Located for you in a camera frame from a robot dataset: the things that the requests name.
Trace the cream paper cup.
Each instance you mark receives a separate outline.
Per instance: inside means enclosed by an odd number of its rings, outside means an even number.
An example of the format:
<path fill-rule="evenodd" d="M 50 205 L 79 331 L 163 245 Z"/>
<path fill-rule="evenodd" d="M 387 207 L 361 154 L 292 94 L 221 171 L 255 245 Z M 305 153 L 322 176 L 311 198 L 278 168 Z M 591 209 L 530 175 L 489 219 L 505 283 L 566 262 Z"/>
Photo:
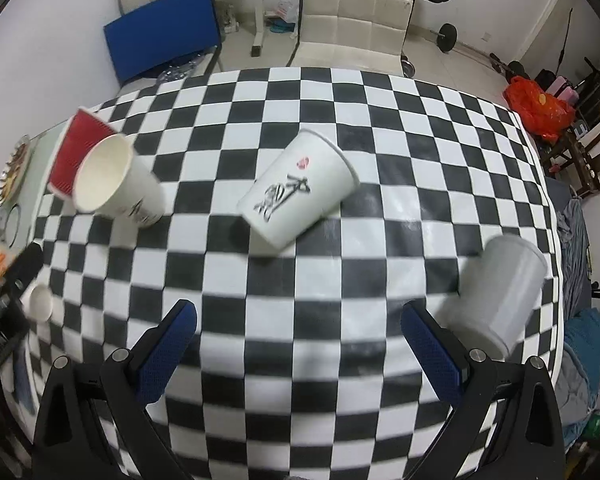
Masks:
<path fill-rule="evenodd" d="M 159 180 L 121 134 L 107 136 L 86 154 L 72 199 L 84 214 L 123 218 L 139 228 L 153 226 L 166 212 Z"/>

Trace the white paper cup near snacks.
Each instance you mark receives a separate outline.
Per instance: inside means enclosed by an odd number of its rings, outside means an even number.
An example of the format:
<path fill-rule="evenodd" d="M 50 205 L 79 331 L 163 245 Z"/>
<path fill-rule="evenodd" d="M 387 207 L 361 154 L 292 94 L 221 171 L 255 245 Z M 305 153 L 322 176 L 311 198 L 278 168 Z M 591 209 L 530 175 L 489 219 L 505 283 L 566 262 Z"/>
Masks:
<path fill-rule="evenodd" d="M 24 312 L 33 322 L 45 323 L 53 314 L 54 296 L 45 284 L 35 284 L 29 287 L 23 301 Z"/>

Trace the red ribbed paper cup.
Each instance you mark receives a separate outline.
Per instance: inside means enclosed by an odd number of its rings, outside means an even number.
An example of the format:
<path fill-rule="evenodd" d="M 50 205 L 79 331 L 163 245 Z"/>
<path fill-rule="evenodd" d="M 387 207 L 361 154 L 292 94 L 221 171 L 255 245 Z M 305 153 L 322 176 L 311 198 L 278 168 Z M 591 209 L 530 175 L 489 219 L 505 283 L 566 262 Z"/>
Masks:
<path fill-rule="evenodd" d="M 62 130 L 50 166 L 48 190 L 61 200 L 72 200 L 74 179 L 83 159 L 101 140 L 116 133 L 108 122 L 80 107 Z"/>

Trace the white paper cup with calligraphy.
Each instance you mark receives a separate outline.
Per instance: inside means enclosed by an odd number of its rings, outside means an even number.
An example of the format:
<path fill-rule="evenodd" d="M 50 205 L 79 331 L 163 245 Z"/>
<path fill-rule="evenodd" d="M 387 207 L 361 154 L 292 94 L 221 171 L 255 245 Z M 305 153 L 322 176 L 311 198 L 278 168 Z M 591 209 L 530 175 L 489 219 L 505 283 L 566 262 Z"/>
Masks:
<path fill-rule="evenodd" d="M 237 204 L 260 237 L 283 249 L 350 196 L 360 179 L 338 146 L 302 128 Z"/>

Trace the grey clothes pile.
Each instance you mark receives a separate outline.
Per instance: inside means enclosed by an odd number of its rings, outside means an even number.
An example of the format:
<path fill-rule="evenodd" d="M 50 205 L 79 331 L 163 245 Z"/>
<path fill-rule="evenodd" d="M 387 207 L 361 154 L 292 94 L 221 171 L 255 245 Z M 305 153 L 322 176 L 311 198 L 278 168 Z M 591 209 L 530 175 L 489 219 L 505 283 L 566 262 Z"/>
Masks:
<path fill-rule="evenodd" d="M 564 284 L 564 351 L 555 386 L 566 448 L 582 434 L 600 393 L 600 311 L 592 306 L 588 231 L 581 201 L 558 212 Z"/>

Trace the grey ribbed mug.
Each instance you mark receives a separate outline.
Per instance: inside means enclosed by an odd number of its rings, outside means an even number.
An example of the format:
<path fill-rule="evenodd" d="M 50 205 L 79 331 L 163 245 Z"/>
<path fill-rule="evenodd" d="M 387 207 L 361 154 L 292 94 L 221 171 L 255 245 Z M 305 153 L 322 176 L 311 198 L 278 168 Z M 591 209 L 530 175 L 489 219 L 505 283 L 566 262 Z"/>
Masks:
<path fill-rule="evenodd" d="M 524 333 L 546 272 L 545 257 L 535 244 L 510 234 L 493 237 L 466 264 L 458 295 L 442 320 L 465 348 L 505 361 Z"/>

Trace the patterned plate with food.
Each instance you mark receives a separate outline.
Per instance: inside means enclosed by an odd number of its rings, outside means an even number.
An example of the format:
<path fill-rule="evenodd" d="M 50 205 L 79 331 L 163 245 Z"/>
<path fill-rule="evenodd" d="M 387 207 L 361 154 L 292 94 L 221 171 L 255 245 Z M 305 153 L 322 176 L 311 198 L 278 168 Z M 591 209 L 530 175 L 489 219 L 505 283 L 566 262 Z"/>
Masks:
<path fill-rule="evenodd" d="M 22 136 L 15 144 L 0 175 L 0 206 L 19 190 L 31 157 L 30 136 Z"/>

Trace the dark wooden chair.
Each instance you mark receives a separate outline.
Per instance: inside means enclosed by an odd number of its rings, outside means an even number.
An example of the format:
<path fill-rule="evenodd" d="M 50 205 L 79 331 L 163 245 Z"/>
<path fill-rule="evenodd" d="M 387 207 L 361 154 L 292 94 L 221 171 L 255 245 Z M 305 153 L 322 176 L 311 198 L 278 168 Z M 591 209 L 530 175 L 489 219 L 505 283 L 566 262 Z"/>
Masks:
<path fill-rule="evenodd" d="M 553 178 L 568 178 L 573 167 L 577 182 L 570 183 L 573 195 L 580 198 L 600 193 L 600 132 L 584 144 L 572 129 L 567 130 L 547 154 L 541 156 L 541 165 Z"/>

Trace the black white checkered tablecloth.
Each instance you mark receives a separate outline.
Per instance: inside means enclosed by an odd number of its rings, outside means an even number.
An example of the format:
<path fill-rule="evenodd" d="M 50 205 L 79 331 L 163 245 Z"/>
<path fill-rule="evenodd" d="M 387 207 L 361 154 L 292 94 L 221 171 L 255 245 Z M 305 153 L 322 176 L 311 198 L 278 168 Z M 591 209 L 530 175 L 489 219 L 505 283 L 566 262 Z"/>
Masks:
<path fill-rule="evenodd" d="M 166 212 L 137 229 L 42 193 L 31 235 L 58 305 L 29 336 L 33 381 L 58 356 L 102 362 L 191 301 L 195 338 L 148 411 L 193 476 L 405 476 L 448 410 L 402 337 L 402 307 L 439 309 L 504 233 L 548 266 L 512 357 L 558 369 L 555 213 L 505 107 L 398 76 L 276 67 L 169 82 L 95 113 L 160 180 Z M 237 204 L 302 129 L 337 144 L 360 184 L 275 250 Z"/>

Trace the red plastic bag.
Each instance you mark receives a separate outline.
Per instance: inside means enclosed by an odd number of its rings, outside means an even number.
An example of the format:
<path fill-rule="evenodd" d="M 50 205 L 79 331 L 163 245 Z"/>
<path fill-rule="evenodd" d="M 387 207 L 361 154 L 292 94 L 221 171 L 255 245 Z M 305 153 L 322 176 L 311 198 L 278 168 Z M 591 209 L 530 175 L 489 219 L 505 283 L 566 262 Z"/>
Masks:
<path fill-rule="evenodd" d="M 544 92 L 531 79 L 513 76 L 503 96 L 528 133 L 550 144 L 555 144 L 576 119 L 570 104 Z"/>

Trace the white padded chair right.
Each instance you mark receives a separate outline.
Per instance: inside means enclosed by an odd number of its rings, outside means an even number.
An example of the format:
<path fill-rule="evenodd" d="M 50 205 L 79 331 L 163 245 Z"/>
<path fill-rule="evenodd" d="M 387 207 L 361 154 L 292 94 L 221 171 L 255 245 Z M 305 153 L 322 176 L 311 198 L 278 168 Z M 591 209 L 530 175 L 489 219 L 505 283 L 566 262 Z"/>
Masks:
<path fill-rule="evenodd" d="M 414 0 L 299 0 L 288 64 L 411 77 L 403 52 Z"/>

